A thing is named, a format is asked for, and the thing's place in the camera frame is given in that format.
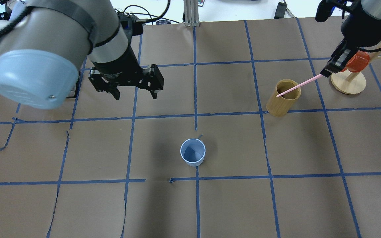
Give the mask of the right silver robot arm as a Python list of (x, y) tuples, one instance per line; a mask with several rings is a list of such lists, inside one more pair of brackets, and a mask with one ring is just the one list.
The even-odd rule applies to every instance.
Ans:
[(358, 51), (373, 53), (381, 50), (381, 47), (372, 48), (381, 42), (381, 0), (351, 0), (350, 6), (345, 0), (322, 0), (315, 20), (325, 22), (335, 8), (349, 15), (341, 25), (343, 40), (320, 72), (324, 77), (342, 71)]

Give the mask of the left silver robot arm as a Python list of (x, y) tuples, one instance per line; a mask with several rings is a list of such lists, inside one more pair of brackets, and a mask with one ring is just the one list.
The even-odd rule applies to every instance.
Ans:
[(131, 47), (150, 21), (116, 12), (109, 0), (29, 0), (14, 20), (0, 20), (0, 95), (60, 107), (88, 57), (96, 91), (119, 100), (118, 88), (133, 86), (157, 99), (164, 77), (155, 64), (142, 68)]

